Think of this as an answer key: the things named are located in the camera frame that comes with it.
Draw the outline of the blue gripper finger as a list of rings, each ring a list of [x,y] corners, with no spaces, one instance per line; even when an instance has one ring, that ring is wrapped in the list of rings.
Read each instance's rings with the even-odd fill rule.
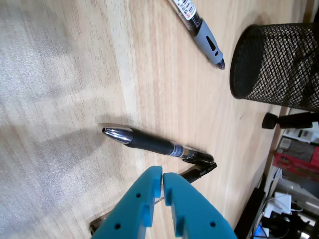
[[[189,182],[176,173],[163,174],[165,205],[171,207],[175,237],[235,239],[228,221]]]
[[[93,239],[144,239],[153,223],[155,200],[161,196],[162,167],[149,167],[129,188]]]

